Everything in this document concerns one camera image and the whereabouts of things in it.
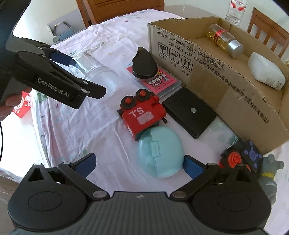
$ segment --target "gray animal toy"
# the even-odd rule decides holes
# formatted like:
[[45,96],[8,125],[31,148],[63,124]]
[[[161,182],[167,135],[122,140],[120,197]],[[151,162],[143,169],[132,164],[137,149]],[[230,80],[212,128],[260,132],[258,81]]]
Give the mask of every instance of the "gray animal toy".
[[269,198],[271,205],[276,202],[277,184],[274,181],[278,169],[283,169],[284,162],[276,161],[273,154],[263,158],[261,169],[259,170],[258,183]]

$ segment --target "gray ribbed surface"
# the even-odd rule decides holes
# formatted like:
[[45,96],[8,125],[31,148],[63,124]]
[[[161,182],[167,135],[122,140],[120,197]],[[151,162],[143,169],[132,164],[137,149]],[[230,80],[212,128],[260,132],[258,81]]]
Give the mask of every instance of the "gray ribbed surface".
[[[19,229],[11,234],[225,235],[200,223],[187,204],[173,202],[162,192],[116,192],[108,201],[93,203],[81,220],[66,229],[51,233],[33,233]],[[266,233],[259,230],[250,234],[265,235]]]

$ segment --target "wooden chair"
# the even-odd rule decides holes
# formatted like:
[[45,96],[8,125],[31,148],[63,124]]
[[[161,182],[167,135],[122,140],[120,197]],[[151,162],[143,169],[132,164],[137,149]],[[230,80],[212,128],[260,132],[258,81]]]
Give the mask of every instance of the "wooden chair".
[[164,0],[76,0],[84,24],[97,24],[116,16],[145,9],[164,10]]
[[251,22],[247,30],[248,33],[251,32],[253,24],[258,27],[255,38],[259,39],[262,30],[267,33],[264,40],[265,45],[267,45],[270,37],[275,39],[271,51],[274,51],[279,43],[283,46],[278,55],[281,58],[289,45],[289,33],[256,8],[253,9]]

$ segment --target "red paper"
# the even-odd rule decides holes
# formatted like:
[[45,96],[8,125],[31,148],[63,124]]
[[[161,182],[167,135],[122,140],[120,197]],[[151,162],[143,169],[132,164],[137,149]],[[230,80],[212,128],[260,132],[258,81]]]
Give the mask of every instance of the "red paper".
[[14,107],[13,113],[22,118],[30,109],[30,94],[23,91],[21,103]]
[[[127,71],[132,73],[132,66],[127,68]],[[176,83],[177,80],[174,79],[171,75],[166,73],[161,68],[158,68],[157,77],[149,82],[141,82],[143,85],[145,85],[150,91],[152,91],[154,94],[158,94],[165,90],[166,88],[170,87],[174,83]]]

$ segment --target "cardboard box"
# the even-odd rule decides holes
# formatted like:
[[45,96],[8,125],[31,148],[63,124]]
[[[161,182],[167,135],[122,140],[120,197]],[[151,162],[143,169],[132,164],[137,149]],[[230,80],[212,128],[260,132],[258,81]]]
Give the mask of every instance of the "cardboard box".
[[[244,45],[238,59],[206,37],[213,23]],[[278,91],[255,80],[248,67],[256,52],[276,64],[288,81],[289,69],[261,41],[218,17],[157,21],[148,24],[148,31],[157,64],[211,106],[242,140],[251,139],[263,154],[289,140],[288,82]]]

